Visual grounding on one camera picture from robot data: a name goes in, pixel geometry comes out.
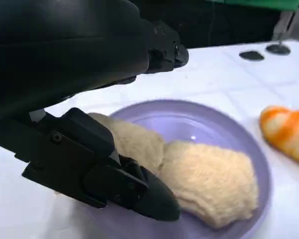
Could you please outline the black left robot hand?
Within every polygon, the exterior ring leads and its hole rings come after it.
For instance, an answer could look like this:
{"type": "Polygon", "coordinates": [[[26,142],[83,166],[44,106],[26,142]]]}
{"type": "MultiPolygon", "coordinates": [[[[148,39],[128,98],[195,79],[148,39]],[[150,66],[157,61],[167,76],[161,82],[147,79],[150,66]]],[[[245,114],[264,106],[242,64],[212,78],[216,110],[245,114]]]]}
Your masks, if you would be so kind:
{"type": "Polygon", "coordinates": [[[119,155],[105,126],[45,108],[187,62],[178,33],[127,0],[0,0],[0,147],[27,163],[23,177],[82,203],[176,221],[174,194],[119,155]]]}

